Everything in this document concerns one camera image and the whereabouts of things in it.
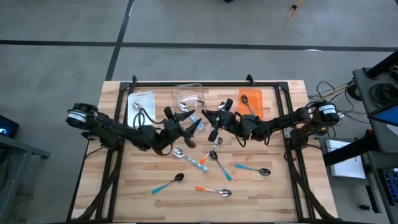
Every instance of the wooden table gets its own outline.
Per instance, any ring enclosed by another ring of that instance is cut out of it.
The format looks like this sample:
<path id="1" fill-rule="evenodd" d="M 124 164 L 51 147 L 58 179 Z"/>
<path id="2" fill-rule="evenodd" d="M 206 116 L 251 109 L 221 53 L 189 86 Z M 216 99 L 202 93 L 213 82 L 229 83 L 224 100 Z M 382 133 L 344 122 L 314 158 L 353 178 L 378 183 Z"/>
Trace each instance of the wooden table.
<path id="1" fill-rule="evenodd" d="M 294 110 L 306 105 L 308 98 L 304 82 L 288 81 L 288 83 Z M 99 110 L 111 118 L 116 106 L 119 84 L 120 82 L 105 82 L 99 100 Z M 260 88 L 263 92 L 264 120 L 278 117 L 275 90 L 269 87 L 256 88 Z M 164 107 L 173 105 L 170 90 L 170 87 L 134 88 L 134 92 L 154 92 L 157 119 L 164 118 Z M 221 100 L 231 98 L 236 102 L 231 111 L 236 111 L 239 101 L 238 91 L 237 87 L 204 88 L 207 109 L 217 110 L 216 106 Z M 124 111 L 126 97 L 123 102 L 121 111 Z M 194 149 L 189 149 L 182 138 L 174 144 L 174 147 L 180 147 L 188 157 L 199 161 L 212 148 L 212 143 L 207 141 L 209 133 L 209 130 L 203 134 L 195 133 L 193 140 L 197 147 Z M 220 131 L 219 136 L 224 139 L 222 146 L 217 149 L 219 161 L 232 175 L 232 181 L 227 181 L 218 164 L 211 159 L 205 163 L 209 172 L 204 173 L 188 161 L 175 158 L 173 154 L 162 157 L 152 150 L 142 152 L 126 141 L 113 221 L 297 221 L 289 170 L 284 160 L 285 146 L 282 132 L 274 133 L 268 146 L 265 146 L 263 142 L 248 141 L 245 148 L 239 146 L 235 137 L 226 131 Z M 88 153 L 99 146 L 98 141 L 91 142 Z M 303 155 L 311 190 L 328 212 L 337 217 L 321 151 L 308 147 L 303 150 Z M 78 217 L 98 193 L 105 157 L 106 150 L 102 150 L 86 159 L 72 218 Z M 237 169 L 234 167 L 237 163 L 250 167 L 265 167 L 270 169 L 272 174 L 264 177 L 257 172 Z M 172 180 L 179 172 L 185 174 L 182 182 L 173 183 L 158 194 L 151 194 L 152 189 Z M 220 195 L 209 192 L 197 192 L 196 185 L 211 189 L 229 189 L 233 194 L 228 198 L 222 198 Z M 300 198 L 305 217 L 308 217 L 304 195 L 301 191 Z M 108 211 L 106 207 L 108 201 L 109 197 L 105 200 L 103 215 L 106 215 Z"/>

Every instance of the white tray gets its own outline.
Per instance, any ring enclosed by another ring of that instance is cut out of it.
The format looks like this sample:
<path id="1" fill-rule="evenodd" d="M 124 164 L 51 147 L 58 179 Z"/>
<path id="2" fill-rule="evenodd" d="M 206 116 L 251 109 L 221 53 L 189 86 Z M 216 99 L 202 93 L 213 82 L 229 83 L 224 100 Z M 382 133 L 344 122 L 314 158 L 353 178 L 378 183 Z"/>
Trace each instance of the white tray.
<path id="1" fill-rule="evenodd" d="M 156 119 L 156 105 L 155 105 L 155 95 L 153 92 L 140 92 L 140 93 L 131 93 L 127 99 L 127 125 L 133 127 L 133 120 L 136 114 L 138 114 L 139 110 L 134 109 L 133 103 L 140 104 L 148 113 L 151 119 Z M 151 125 L 152 122 L 145 117 L 144 125 Z M 136 128 L 138 128 L 138 118 L 136 119 L 136 123 L 134 124 Z"/>

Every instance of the orange cutting board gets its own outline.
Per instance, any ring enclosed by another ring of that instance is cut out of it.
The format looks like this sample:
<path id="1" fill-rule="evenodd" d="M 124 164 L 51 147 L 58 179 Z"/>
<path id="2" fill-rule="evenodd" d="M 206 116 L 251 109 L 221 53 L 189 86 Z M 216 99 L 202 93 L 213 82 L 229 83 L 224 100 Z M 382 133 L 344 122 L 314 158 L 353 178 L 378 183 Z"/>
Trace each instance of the orange cutting board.
<path id="1" fill-rule="evenodd" d="M 251 114 L 249 107 L 242 101 L 242 95 L 246 95 L 249 100 L 249 106 L 253 110 L 254 115 L 264 119 L 264 113 L 262 108 L 262 91 L 259 89 L 240 89 L 239 90 L 239 113 L 240 114 Z"/>

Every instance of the gray floor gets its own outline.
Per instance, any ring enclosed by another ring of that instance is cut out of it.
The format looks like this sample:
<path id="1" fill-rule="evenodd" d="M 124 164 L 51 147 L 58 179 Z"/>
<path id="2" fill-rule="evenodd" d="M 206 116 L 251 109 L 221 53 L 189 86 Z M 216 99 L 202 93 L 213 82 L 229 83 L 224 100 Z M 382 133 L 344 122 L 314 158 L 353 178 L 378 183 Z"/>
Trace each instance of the gray floor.
<path id="1" fill-rule="evenodd" d="M 124 41 L 398 47 L 394 0 L 308 0 L 287 21 L 293 3 L 136 0 Z M 126 6 L 127 0 L 2 0 L 0 40 L 116 41 Z M 112 47 L 0 45 L 0 114 L 21 124 L 18 139 L 52 152 L 48 161 L 32 161 L 12 218 L 27 217 L 29 223 L 66 219 L 86 147 L 80 131 L 66 124 L 67 109 L 76 102 L 97 104 L 112 52 Z M 242 80 L 250 73 L 257 80 L 305 80 L 308 94 L 315 94 L 320 80 L 346 83 L 352 70 L 371 67 L 387 55 L 122 48 L 113 80 L 130 80 L 133 74 L 139 80 Z M 351 101 L 356 111 L 364 111 L 360 102 Z M 351 108 L 343 95 L 335 103 L 341 110 Z M 336 133 L 361 137 L 366 128 L 345 117 Z M 388 223 L 385 212 L 356 208 L 369 203 L 364 187 L 349 180 L 331 184 L 340 218 Z"/>

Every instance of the teal-handled spoon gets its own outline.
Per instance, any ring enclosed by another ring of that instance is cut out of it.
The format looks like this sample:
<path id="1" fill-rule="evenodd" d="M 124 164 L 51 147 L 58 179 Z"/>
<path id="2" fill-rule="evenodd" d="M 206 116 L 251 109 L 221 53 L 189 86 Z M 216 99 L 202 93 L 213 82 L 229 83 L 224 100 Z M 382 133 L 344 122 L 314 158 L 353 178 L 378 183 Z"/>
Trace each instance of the teal-handled spoon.
<path id="1" fill-rule="evenodd" d="M 160 187 L 158 187 L 158 188 L 152 190 L 152 194 L 156 194 L 157 192 L 160 192 L 160 190 L 162 190 L 163 188 L 165 188 L 166 186 L 168 186 L 168 185 L 171 184 L 172 182 L 180 182 L 182 179 L 184 179 L 184 174 L 177 174 L 177 175 L 174 177 L 174 180 L 170 181 L 169 183 L 167 183 L 167 184 L 165 184 L 165 185 L 163 185 L 163 186 L 160 186 Z"/>
<path id="2" fill-rule="evenodd" d="M 228 180 L 232 180 L 232 177 L 228 174 L 228 172 L 224 169 L 224 167 L 220 164 L 220 162 L 218 162 L 218 155 L 217 155 L 217 153 L 214 150 L 210 151 L 210 157 L 213 160 L 215 160 L 218 163 L 218 165 L 220 165 L 221 170 L 224 172 L 226 178 Z"/>
<path id="3" fill-rule="evenodd" d="M 251 168 L 251 167 L 247 167 L 241 164 L 235 164 L 236 168 L 240 168 L 240 169 L 247 169 L 247 170 L 256 170 L 258 171 L 261 175 L 270 175 L 271 171 L 269 169 L 266 168 L 261 168 L 261 169 L 255 169 L 255 168 Z"/>

